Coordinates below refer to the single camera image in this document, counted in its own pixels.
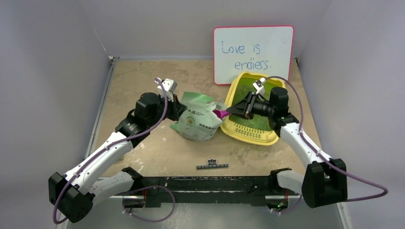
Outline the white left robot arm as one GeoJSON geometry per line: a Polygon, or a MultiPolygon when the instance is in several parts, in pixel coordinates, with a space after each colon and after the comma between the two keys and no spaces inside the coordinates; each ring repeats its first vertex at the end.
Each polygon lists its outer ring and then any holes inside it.
{"type": "Polygon", "coordinates": [[[187,110],[177,95],[162,92],[144,93],[135,108],[120,121],[108,139],[83,162],[48,179],[49,200],[53,204],[53,222],[82,220],[97,203],[120,193],[137,195],[159,185],[144,183],[144,177],[127,167],[118,174],[99,180],[100,176],[119,158],[138,146],[152,130],[165,120],[178,121],[187,110]]]}

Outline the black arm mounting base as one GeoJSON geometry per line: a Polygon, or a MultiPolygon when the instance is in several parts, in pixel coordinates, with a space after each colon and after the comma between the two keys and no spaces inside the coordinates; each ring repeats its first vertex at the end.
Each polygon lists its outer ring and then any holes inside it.
{"type": "Polygon", "coordinates": [[[274,175],[242,177],[147,177],[131,167],[122,169],[132,179],[127,196],[143,196],[146,207],[163,203],[249,204],[275,208],[276,199],[288,200],[295,192],[281,188],[274,175]]]}

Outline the yellow sifting litter tray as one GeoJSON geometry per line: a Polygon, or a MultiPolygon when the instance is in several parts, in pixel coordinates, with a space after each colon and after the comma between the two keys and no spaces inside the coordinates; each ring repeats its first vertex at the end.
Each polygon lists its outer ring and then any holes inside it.
{"type": "MultiPolygon", "coordinates": [[[[227,107],[232,106],[236,86],[241,78],[253,78],[259,80],[262,77],[266,78],[267,76],[264,74],[251,72],[242,72],[241,74],[239,74],[239,76],[236,77],[231,83],[231,87],[225,99],[225,105],[227,107]]],[[[284,86],[283,88],[286,88],[283,80],[277,78],[273,80],[281,81],[284,86]]],[[[225,118],[224,123],[221,125],[221,130],[234,139],[254,145],[270,146],[277,142],[277,140],[279,139],[279,137],[273,130],[263,131],[236,124],[235,122],[229,120],[229,116],[225,118]]]]}

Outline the green cat litter bag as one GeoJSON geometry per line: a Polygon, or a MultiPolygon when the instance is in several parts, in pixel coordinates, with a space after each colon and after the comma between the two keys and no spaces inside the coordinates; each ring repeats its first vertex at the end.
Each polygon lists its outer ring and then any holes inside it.
{"type": "Polygon", "coordinates": [[[227,109],[223,101],[215,101],[201,93],[184,92],[181,103],[187,109],[170,128],[187,139],[208,141],[225,121],[214,113],[214,110],[227,109]]]}

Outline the purple plastic litter scoop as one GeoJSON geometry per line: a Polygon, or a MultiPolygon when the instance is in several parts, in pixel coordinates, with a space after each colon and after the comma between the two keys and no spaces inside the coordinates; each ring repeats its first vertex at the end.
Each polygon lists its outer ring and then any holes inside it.
{"type": "Polygon", "coordinates": [[[226,110],[213,110],[213,113],[221,120],[232,114],[226,110]]]}

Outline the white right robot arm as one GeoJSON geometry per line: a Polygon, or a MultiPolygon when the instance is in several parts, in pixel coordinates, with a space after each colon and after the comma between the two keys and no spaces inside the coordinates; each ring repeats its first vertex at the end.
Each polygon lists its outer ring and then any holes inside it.
{"type": "Polygon", "coordinates": [[[317,208],[348,199],[346,164],[342,159],[333,159],[323,152],[303,131],[299,120],[289,112],[288,91],[282,87],[271,89],[270,97],[261,100],[261,95],[249,92],[227,112],[243,119],[255,115],[266,117],[270,128],[284,140],[306,167],[304,175],[290,169],[276,172],[268,181],[274,194],[290,189],[300,194],[310,208],[317,208]]]}

